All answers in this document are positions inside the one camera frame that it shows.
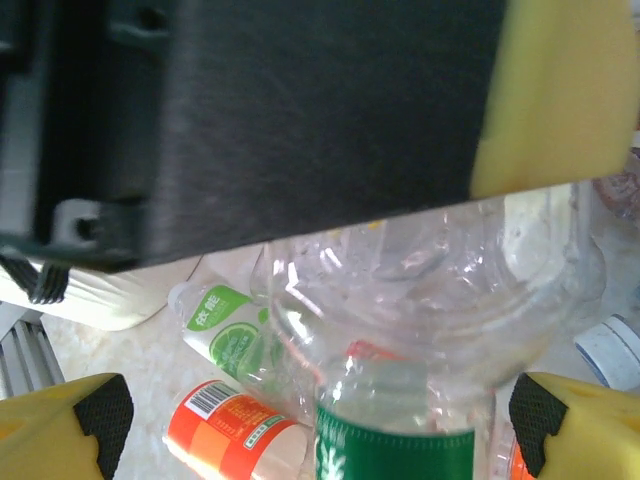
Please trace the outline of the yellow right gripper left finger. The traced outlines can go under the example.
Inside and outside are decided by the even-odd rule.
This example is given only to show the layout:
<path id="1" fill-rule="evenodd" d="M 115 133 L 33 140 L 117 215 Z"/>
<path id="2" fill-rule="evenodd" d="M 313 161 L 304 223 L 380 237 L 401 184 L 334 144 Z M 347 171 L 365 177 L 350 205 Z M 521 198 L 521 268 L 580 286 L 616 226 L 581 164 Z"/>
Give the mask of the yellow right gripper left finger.
<path id="1" fill-rule="evenodd" d="M 1 402 L 3 479 L 112 479 L 134 416 L 123 375 L 103 373 Z"/>

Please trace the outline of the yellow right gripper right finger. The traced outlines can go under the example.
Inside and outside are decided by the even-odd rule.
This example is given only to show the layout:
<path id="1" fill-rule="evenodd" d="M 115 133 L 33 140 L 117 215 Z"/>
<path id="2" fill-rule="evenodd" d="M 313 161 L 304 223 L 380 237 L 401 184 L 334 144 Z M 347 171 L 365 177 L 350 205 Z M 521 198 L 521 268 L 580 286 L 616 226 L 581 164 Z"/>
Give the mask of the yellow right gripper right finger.
<path id="1" fill-rule="evenodd" d="M 549 373 L 519 375 L 509 417 L 536 479 L 637 479 L 639 395 Z"/>

